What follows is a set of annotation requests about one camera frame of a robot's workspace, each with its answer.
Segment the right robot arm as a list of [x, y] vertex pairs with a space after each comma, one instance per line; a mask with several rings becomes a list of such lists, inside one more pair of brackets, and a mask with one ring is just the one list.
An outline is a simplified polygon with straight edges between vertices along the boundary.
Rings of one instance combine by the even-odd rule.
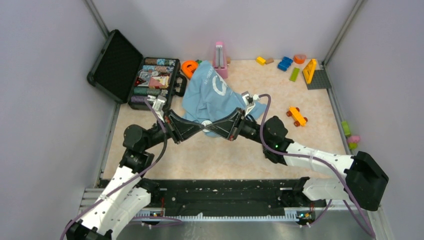
[[275, 164], [328, 175], [329, 179], [302, 180], [293, 192], [293, 200], [299, 206], [315, 200], [350, 200], [368, 211], [380, 207], [389, 177], [367, 152], [336, 154], [307, 147], [286, 137], [288, 130], [277, 116], [258, 124], [245, 117], [240, 108], [220, 120], [205, 120], [202, 125], [229, 141], [242, 136], [262, 144], [265, 157]]

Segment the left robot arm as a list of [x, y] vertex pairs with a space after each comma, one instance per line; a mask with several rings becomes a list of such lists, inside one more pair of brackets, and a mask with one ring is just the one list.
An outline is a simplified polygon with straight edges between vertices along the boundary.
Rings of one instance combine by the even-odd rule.
[[97, 200], [67, 224], [61, 239], [115, 240], [141, 209], [160, 202], [157, 187], [147, 183], [144, 175], [163, 157], [169, 138], [181, 143], [205, 125], [173, 111], [152, 110], [152, 114], [156, 127], [146, 130], [133, 124], [125, 130], [126, 150], [114, 176]]

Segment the light blue t-shirt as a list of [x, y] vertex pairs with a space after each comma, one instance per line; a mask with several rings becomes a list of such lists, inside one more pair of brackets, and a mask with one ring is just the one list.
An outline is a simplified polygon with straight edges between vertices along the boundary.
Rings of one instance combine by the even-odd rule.
[[212, 64], [198, 65], [182, 100], [183, 118], [203, 123], [215, 122], [230, 115], [236, 108], [246, 109], [240, 93], [234, 92], [217, 73]]

